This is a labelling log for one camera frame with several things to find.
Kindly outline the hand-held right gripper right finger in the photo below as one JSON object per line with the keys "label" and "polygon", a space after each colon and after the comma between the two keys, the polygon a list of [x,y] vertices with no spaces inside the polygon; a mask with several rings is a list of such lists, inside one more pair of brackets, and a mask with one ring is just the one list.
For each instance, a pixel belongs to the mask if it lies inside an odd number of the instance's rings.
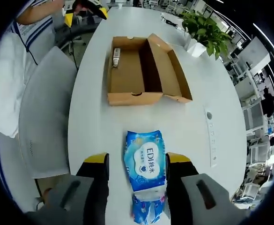
{"label": "hand-held right gripper right finger", "polygon": [[166,195],[172,225],[240,225],[249,217],[228,191],[205,173],[198,173],[181,154],[166,154]]}

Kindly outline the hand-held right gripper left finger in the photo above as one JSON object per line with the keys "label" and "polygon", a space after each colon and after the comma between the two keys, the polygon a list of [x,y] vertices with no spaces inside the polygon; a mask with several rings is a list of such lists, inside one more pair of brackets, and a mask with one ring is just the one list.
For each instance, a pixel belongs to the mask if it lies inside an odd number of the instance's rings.
{"label": "hand-held right gripper left finger", "polygon": [[34,225],[104,225],[109,196],[109,154],[85,159],[76,175],[60,181],[44,205],[26,216]]}

